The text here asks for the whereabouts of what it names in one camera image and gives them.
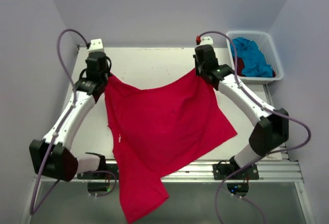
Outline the pink red t shirt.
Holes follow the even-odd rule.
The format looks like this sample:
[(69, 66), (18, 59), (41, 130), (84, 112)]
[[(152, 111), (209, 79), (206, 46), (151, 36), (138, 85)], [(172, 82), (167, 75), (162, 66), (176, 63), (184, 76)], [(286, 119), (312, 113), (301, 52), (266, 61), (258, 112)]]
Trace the pink red t shirt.
[(236, 136), (212, 86), (194, 70), (153, 89), (138, 89), (112, 76), (104, 94), (119, 200), (128, 223), (169, 198), (162, 177)]

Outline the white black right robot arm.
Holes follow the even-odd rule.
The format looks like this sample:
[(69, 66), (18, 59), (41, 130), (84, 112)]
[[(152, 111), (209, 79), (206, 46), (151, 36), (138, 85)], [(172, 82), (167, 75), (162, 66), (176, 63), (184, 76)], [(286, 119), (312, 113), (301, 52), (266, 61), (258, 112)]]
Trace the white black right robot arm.
[(231, 157), (228, 164), (217, 165), (222, 174), (241, 179), (255, 160), (266, 156), (288, 140), (288, 112), (283, 108), (275, 109), (260, 99), (234, 75), (230, 66), (220, 65), (211, 45), (197, 46), (193, 57), (196, 75), (228, 97), (254, 127), (248, 144)]

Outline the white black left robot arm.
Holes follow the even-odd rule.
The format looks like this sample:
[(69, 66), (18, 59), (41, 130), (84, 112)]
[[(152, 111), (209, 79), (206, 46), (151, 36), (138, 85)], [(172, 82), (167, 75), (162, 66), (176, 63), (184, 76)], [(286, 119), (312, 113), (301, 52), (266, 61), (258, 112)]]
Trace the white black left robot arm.
[(33, 168), (39, 176), (69, 182), (76, 174), (85, 172), (95, 179), (106, 175), (103, 155), (88, 152), (77, 158), (70, 151), (78, 129), (104, 93), (111, 76), (111, 61), (104, 52), (90, 52), (85, 62), (86, 68), (55, 125), (43, 139), (33, 140), (29, 146)]

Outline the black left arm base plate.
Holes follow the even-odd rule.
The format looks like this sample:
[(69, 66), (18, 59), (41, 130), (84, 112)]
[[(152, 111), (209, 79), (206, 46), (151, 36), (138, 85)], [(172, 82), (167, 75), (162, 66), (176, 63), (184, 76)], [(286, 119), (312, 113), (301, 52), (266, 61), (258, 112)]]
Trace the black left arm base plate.
[(119, 168), (116, 163), (106, 164), (105, 166), (101, 166), (100, 169), (97, 169), (98, 172), (84, 172), (77, 175), (78, 179), (83, 180), (103, 180), (109, 179), (114, 180), (119, 179)]

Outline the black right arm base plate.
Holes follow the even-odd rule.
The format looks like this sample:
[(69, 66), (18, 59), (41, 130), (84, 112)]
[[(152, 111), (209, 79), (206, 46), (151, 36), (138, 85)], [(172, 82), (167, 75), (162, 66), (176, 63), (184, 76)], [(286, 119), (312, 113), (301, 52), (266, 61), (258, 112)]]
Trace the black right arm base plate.
[(213, 164), (212, 170), (215, 180), (223, 180), (231, 174), (233, 174), (230, 178), (232, 180), (258, 180), (260, 178), (258, 168), (255, 164), (237, 173), (235, 165), (231, 165), (228, 161), (222, 160)]

